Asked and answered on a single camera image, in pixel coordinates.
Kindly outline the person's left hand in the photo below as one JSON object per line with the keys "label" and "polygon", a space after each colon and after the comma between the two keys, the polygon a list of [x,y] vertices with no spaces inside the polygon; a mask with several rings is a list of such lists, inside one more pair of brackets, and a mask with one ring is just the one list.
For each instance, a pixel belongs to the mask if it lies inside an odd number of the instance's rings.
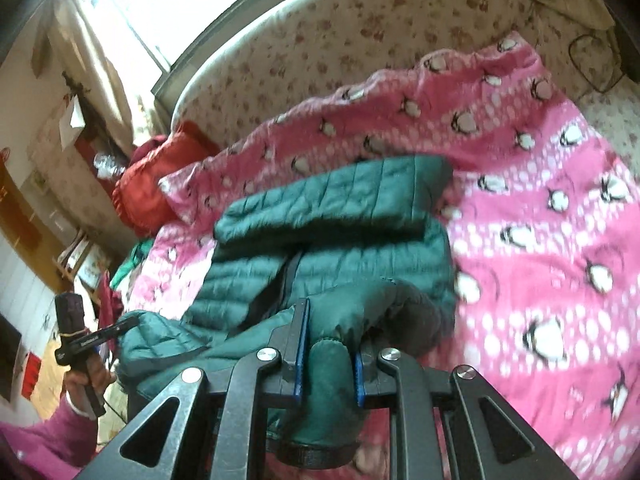
{"label": "person's left hand", "polygon": [[111,372],[96,352],[91,352],[85,364],[68,370],[63,377],[66,400],[73,411],[85,418],[99,417],[89,400],[91,390],[101,400],[105,390],[116,382],[116,375]]}

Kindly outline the pink sleeve forearm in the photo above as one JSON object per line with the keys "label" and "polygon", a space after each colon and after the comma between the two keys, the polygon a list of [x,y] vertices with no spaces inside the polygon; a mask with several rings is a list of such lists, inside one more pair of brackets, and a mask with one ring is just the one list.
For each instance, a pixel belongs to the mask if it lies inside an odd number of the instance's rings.
{"label": "pink sleeve forearm", "polygon": [[1,439],[32,478],[73,479],[93,459],[98,422],[64,396],[54,414],[35,425],[2,422]]}

